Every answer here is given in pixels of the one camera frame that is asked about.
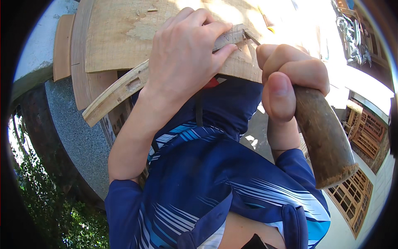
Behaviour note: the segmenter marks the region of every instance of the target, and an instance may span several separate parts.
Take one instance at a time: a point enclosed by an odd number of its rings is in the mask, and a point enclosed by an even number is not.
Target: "person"
[[[109,154],[112,248],[231,249],[258,237],[268,248],[307,249],[326,234],[330,214],[298,149],[292,86],[326,96],[326,68],[294,47],[260,45],[263,84],[229,78],[202,89],[237,50],[212,53],[231,27],[184,8],[156,32],[148,81]],[[275,164],[239,144],[260,101]]]

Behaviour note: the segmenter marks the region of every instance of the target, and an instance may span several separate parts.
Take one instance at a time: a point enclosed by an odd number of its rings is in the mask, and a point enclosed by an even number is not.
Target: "wood chip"
[[[158,11],[158,9],[152,5],[147,11]]]

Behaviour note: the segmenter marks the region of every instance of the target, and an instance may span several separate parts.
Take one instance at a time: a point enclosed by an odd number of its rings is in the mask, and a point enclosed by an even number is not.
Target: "concrete floor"
[[[271,147],[267,139],[268,115],[260,103],[256,113],[249,121],[249,129],[240,139],[240,143],[257,152],[262,157],[274,163]]]

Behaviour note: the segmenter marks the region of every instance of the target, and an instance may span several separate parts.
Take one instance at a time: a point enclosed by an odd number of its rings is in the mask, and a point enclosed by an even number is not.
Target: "window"
[[[326,189],[326,193],[345,218],[355,238],[357,238],[365,219],[372,188],[372,183],[359,169],[350,179],[338,186]]]

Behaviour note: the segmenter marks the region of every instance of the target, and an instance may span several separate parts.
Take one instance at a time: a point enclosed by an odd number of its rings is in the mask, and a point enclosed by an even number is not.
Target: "finger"
[[[176,25],[177,23],[181,22],[182,20],[185,20],[193,12],[194,12],[193,8],[185,7],[180,12],[178,12],[176,17],[174,18],[174,21],[172,22],[172,25]]]
[[[235,44],[227,44],[213,54],[214,73],[221,70],[226,59],[236,50],[238,50],[238,47]]]
[[[229,31],[232,28],[232,23],[225,23],[221,21],[215,21],[204,26],[208,30],[209,38],[215,41],[222,33]]]
[[[175,17],[170,17],[168,18],[164,24],[160,27],[160,29],[158,29],[158,32],[163,31],[165,29],[167,29],[167,27],[170,26],[170,24],[174,21]]]
[[[195,10],[186,18],[186,20],[194,27],[200,27],[204,23],[210,24],[215,21],[210,12],[206,9]]]
[[[268,57],[273,53],[278,45],[274,44],[261,44],[256,48],[256,55],[257,55],[257,63],[259,68],[264,67],[265,61]]]
[[[275,72],[267,81],[270,118],[275,122],[290,121],[296,111],[296,96],[287,75]]]
[[[330,91],[328,70],[320,60],[290,61],[278,70],[293,84],[318,89],[326,96]]]
[[[308,54],[286,44],[278,45],[266,59],[263,69],[263,81],[267,80],[273,72],[277,72],[281,66],[289,61],[311,60]]]

